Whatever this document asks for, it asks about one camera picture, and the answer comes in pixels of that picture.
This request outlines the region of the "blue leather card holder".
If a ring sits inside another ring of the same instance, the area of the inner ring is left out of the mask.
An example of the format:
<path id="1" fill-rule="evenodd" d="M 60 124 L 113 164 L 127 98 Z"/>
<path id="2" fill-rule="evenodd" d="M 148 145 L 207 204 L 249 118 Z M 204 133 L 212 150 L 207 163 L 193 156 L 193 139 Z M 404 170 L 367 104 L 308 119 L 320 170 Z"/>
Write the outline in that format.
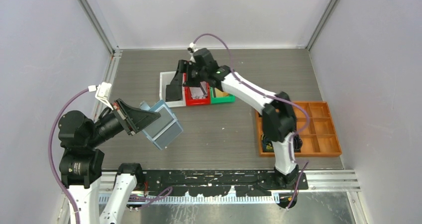
<path id="1" fill-rule="evenodd" d="M 139 105 L 140 109 L 152 112 L 158 112 L 161 117 L 154 121 L 152 124 L 147 126 L 142 132 L 144 135 L 154 144 L 154 139 L 164 128 L 166 128 L 172 122 L 178 121 L 176 115 L 172 112 L 167 104 L 160 100 L 155 105 L 150 107 L 146 102 L 141 102 Z"/>

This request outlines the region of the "grey card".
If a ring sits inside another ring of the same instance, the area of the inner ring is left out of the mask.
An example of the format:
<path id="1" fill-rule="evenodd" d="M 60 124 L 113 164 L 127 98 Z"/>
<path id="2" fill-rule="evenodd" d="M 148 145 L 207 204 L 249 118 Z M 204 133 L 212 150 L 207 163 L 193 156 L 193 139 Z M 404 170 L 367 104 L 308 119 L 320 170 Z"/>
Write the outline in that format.
<path id="1" fill-rule="evenodd" d="M 181 133 L 183 128 L 178 121 L 172 122 L 164 128 L 154 139 L 154 144 L 160 150 L 166 149 L 168 145 Z"/>

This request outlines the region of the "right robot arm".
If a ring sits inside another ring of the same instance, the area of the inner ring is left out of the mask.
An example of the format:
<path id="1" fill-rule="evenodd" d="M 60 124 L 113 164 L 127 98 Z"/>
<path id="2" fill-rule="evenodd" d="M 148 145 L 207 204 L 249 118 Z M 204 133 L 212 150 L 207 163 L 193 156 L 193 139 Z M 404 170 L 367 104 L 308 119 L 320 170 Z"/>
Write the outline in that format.
<path id="1" fill-rule="evenodd" d="M 243 80 L 229 66 L 220 66 L 206 48 L 189 48 L 188 51 L 191 58 L 178 61 L 175 75 L 166 85 L 165 100 L 181 101 L 184 88 L 199 88 L 205 82 L 250 105 L 261 115 L 263 134 L 272 143 L 277 185 L 284 190 L 291 188 L 299 175 L 299 167 L 294 159 L 297 117 L 287 93 L 272 93 Z"/>

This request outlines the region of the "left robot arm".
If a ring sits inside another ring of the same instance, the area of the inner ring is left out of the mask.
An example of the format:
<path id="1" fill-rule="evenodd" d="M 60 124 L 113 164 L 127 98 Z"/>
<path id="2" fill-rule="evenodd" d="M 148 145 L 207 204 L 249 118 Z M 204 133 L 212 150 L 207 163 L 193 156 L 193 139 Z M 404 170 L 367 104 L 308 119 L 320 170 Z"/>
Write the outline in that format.
<path id="1" fill-rule="evenodd" d="M 122 99 L 103 109 L 97 120 L 77 110 L 60 116 L 58 138 L 64 153 L 59 171 L 70 206 L 75 208 L 73 224 L 100 223 L 98 200 L 105 154 L 98 146 L 123 131 L 135 135 L 160 117 L 158 112 L 129 106 Z"/>

